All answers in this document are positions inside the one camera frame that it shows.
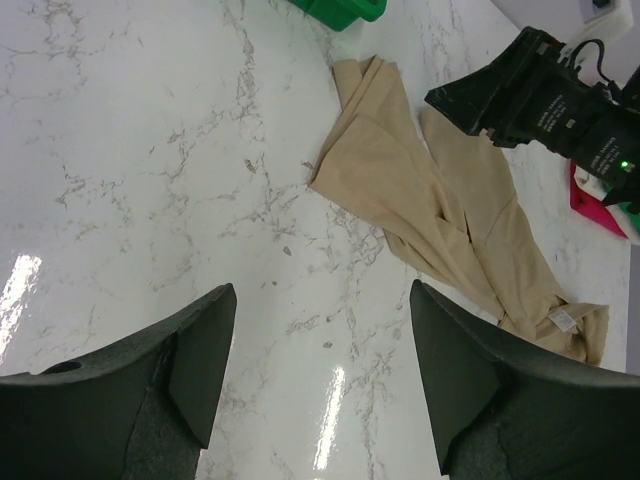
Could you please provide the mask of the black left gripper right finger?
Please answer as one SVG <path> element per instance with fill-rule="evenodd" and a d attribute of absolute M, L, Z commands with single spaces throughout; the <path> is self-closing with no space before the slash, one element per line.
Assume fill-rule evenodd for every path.
<path fill-rule="evenodd" d="M 419 280 L 410 308 L 441 474 L 638 478 L 638 377 L 540 348 Z"/>

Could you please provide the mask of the beige t shirt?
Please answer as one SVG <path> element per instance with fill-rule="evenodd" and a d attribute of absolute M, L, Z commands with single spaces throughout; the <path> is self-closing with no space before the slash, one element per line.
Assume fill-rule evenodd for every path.
<path fill-rule="evenodd" d="M 311 188 L 381 228 L 391 251 L 459 291 L 503 330 L 599 365 L 609 310 L 569 301 L 534 240 L 503 151 L 437 111 L 415 113 L 398 67 L 333 67 L 342 108 Z"/>

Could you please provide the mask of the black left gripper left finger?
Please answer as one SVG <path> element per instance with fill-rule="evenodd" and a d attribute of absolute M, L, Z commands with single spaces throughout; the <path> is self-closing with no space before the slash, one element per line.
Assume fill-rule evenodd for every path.
<path fill-rule="evenodd" d="M 235 290 L 222 285 L 101 349 L 2 377 L 2 478 L 194 478 L 235 313 Z"/>

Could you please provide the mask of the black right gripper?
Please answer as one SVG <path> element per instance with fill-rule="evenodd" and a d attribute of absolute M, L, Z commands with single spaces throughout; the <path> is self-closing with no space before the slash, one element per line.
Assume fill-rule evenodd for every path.
<path fill-rule="evenodd" d="M 579 78 L 576 53 L 524 28 L 487 66 L 430 90 L 425 101 L 463 133 L 487 132 L 501 148 L 537 141 L 593 175 L 639 172 L 639 79 Z"/>

